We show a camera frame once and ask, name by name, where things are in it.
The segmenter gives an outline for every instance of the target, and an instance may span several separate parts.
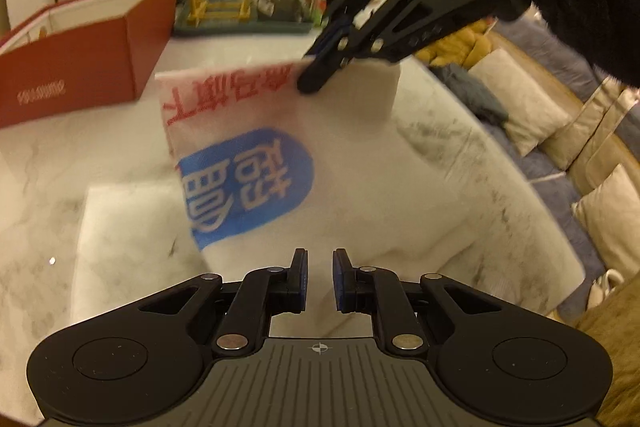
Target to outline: beige curtain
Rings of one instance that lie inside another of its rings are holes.
[[[6,12],[6,0],[0,0],[0,36],[9,31],[9,15]]]

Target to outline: yellow plush toy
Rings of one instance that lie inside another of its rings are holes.
[[[491,42],[484,35],[487,28],[487,21],[479,20],[421,49],[415,56],[428,66],[442,67],[453,62],[468,70],[492,51]]]

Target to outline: white plastic bag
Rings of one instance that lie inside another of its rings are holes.
[[[272,334],[345,334],[332,287],[336,248],[356,266],[378,259],[400,273],[394,259],[411,259],[417,280],[474,235],[454,188],[389,121],[399,66],[352,62],[312,96],[296,89],[303,68],[161,74],[162,119],[210,269],[241,280],[289,266],[305,248],[308,312],[275,321]]]

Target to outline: ribbed gray panel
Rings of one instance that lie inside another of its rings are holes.
[[[213,366],[199,390],[140,427],[491,427],[454,404],[425,366],[373,339],[268,339]],[[167,375],[166,383],[171,384]],[[595,427],[583,420],[575,427]],[[64,427],[47,421],[46,427]]]

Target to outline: white shoe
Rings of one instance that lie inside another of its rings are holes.
[[[602,304],[604,299],[609,297],[623,282],[625,282],[625,279],[618,270],[607,270],[604,275],[594,280],[593,285],[591,285],[587,309],[590,310]]]

